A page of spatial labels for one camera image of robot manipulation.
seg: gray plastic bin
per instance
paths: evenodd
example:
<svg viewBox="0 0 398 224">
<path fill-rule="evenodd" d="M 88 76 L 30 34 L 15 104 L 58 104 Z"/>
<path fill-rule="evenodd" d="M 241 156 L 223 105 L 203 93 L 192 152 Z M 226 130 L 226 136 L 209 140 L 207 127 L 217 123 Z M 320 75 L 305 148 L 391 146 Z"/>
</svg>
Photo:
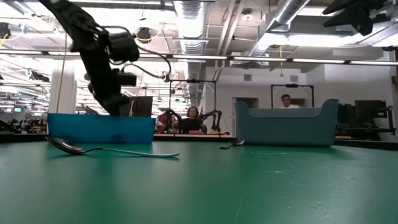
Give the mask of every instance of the gray plastic bin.
<svg viewBox="0 0 398 224">
<path fill-rule="evenodd" d="M 329 147 L 335 139 L 338 100 L 322 108 L 249 109 L 235 103 L 236 131 L 245 144 Z"/>
</svg>

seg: spoon handle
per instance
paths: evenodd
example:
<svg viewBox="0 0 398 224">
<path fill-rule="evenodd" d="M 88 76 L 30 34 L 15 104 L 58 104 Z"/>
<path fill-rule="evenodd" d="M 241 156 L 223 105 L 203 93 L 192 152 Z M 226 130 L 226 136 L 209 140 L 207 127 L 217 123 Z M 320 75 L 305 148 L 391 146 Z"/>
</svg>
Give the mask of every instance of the spoon handle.
<svg viewBox="0 0 398 224">
<path fill-rule="evenodd" d="M 142 157 L 155 157 L 155 158 L 172 158 L 178 156 L 180 153 L 171 153 L 171 154 L 152 154 L 152 153 L 144 153 L 144 152 L 136 152 L 136 151 L 126 151 L 126 150 L 120 150 L 120 149 L 107 149 L 107 148 L 100 148 L 102 150 L 106 151 L 113 151 L 113 152 L 121 152 L 121 153 L 126 153 L 126 154 L 132 154 L 136 156 L 142 156 Z"/>
</svg>

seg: green table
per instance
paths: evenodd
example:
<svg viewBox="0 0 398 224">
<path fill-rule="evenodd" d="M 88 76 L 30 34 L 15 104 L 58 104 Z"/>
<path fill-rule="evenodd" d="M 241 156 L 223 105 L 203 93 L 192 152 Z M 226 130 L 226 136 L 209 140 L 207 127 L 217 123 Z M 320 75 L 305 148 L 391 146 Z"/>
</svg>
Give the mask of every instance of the green table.
<svg viewBox="0 0 398 224">
<path fill-rule="evenodd" d="M 154 142 L 178 159 L 0 144 L 0 223 L 397 223 L 398 152 Z"/>
</svg>

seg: metal spoon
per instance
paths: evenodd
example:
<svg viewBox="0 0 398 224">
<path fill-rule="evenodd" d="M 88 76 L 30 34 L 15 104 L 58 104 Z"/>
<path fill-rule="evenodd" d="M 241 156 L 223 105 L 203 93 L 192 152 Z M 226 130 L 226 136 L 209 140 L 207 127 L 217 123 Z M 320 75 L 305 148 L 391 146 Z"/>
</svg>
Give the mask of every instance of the metal spoon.
<svg viewBox="0 0 398 224">
<path fill-rule="evenodd" d="M 151 154 L 151 153 L 144 153 L 144 152 L 135 152 L 135 151 L 126 151 L 126 150 L 119 150 L 119 149 L 107 149 L 107 148 L 94 148 L 94 149 L 88 149 L 86 150 L 83 147 L 80 147 L 76 144 L 73 144 L 71 142 L 68 142 L 64 139 L 61 138 L 56 138 L 56 137 L 46 137 L 46 140 L 56 148 L 69 153 L 73 155 L 82 155 L 86 152 L 91 152 L 94 150 L 105 150 L 105 151 L 113 151 L 113 152 L 121 152 L 121 153 L 127 153 L 127 154 L 132 154 L 136 156 L 142 156 L 142 157 L 154 157 L 154 158 L 171 158 L 171 157 L 176 157 L 179 155 L 179 153 L 171 153 L 171 154 Z"/>
</svg>

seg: blue bin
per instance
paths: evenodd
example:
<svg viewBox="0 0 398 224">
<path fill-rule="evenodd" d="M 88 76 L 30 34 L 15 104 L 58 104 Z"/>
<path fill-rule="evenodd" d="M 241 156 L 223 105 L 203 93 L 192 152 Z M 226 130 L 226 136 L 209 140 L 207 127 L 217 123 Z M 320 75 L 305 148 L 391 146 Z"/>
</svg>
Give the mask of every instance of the blue bin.
<svg viewBox="0 0 398 224">
<path fill-rule="evenodd" d="M 49 136 L 74 143 L 151 143 L 155 119 L 50 113 Z"/>
<path fill-rule="evenodd" d="M 338 100 L 299 109 L 249 109 L 237 102 L 237 137 L 245 144 L 329 147 L 335 140 L 337 107 Z"/>
</svg>

